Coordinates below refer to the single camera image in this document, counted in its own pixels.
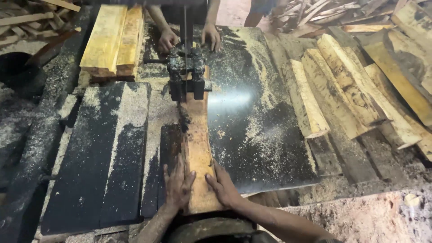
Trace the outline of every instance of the black bucket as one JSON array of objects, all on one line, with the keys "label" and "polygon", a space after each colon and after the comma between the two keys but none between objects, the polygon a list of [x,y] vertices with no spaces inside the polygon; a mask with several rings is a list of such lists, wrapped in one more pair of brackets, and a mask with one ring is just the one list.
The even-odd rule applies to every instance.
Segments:
[{"label": "black bucket", "polygon": [[41,96],[46,81],[42,68],[37,65],[25,65],[31,56],[25,52],[0,55],[0,82],[26,99]]}]

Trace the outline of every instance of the pile of firewood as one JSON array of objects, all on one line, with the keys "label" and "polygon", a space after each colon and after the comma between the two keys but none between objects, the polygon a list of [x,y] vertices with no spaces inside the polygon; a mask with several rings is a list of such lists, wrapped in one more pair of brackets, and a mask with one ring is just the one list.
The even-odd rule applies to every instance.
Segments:
[{"label": "pile of firewood", "polygon": [[0,2],[0,46],[21,39],[58,36],[72,28],[70,20],[80,6],[63,0],[26,1],[24,6]]},{"label": "pile of firewood", "polygon": [[346,32],[376,32],[393,28],[390,16],[407,0],[282,0],[271,15],[272,26],[281,33],[310,37],[324,33],[327,26]]}]

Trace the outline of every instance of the saw table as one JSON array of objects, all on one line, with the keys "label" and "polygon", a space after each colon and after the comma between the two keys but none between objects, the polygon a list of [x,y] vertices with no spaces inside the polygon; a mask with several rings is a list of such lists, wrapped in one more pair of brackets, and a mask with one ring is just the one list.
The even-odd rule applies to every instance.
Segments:
[{"label": "saw table", "polygon": [[[86,26],[66,41],[59,58],[68,61],[48,74],[47,85],[68,82],[65,87],[76,86],[77,65],[94,22],[90,18],[97,11],[84,7],[79,13],[79,23]],[[144,28],[136,82],[87,88],[76,121],[68,123],[73,124],[73,132],[42,218],[43,234],[137,223],[152,217],[164,202],[161,167],[172,164],[178,153],[179,117],[177,104],[165,87],[169,80],[166,65],[143,64],[146,59],[162,58],[156,52],[156,28],[151,24]],[[196,42],[200,41],[200,29],[194,27]],[[219,32],[222,51],[213,53],[203,47],[213,84],[208,98],[213,158],[226,168],[242,194],[318,183],[288,87],[278,74],[262,31],[221,26]],[[67,80],[62,78],[65,73],[69,74]],[[65,93],[71,93],[71,89],[55,88],[58,90],[44,92],[48,99],[43,98],[41,105],[57,109]],[[136,108],[138,120],[128,116],[135,117]],[[50,160],[48,168],[53,159],[48,155],[44,159],[45,163]],[[21,198],[15,198],[16,202],[12,198],[6,203],[18,204]],[[20,225],[20,221],[11,225]]]}]

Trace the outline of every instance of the forearm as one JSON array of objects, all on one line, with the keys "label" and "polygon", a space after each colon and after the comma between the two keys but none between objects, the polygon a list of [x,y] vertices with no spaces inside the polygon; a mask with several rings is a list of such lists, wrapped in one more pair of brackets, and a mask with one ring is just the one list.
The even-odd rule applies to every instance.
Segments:
[{"label": "forearm", "polygon": [[159,243],[166,229],[176,216],[177,210],[164,204],[141,230],[136,243]]},{"label": "forearm", "polygon": [[220,0],[210,0],[207,11],[206,24],[216,24],[217,12],[219,11]]},{"label": "forearm", "polygon": [[149,12],[150,16],[152,17],[155,24],[158,26],[160,32],[170,28],[168,23],[165,20],[165,17],[163,16],[160,6],[147,5],[146,9]]},{"label": "forearm", "polygon": [[263,226],[285,242],[290,240],[315,242],[320,239],[333,238],[324,228],[298,215],[277,208],[265,207],[243,200],[234,210]]}]

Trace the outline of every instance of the hand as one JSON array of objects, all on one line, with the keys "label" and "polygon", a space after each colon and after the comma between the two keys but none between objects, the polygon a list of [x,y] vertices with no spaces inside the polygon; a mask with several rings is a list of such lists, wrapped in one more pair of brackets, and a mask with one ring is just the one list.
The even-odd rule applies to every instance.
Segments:
[{"label": "hand", "polygon": [[216,178],[206,174],[207,183],[213,187],[219,202],[229,209],[236,209],[245,200],[237,192],[228,172],[213,159]]},{"label": "hand", "polygon": [[159,39],[159,50],[162,53],[168,53],[177,44],[178,36],[170,28],[164,29]]},{"label": "hand", "polygon": [[219,51],[221,47],[220,35],[217,32],[214,24],[206,24],[204,26],[203,33],[201,34],[201,44],[204,44],[206,42],[206,36],[209,36],[212,41],[212,46],[210,50]]},{"label": "hand", "polygon": [[165,204],[178,212],[180,208],[185,208],[191,198],[191,187],[197,176],[195,171],[184,177],[184,162],[181,154],[175,157],[176,165],[171,175],[168,175],[168,166],[163,166],[165,179],[166,198]]}]

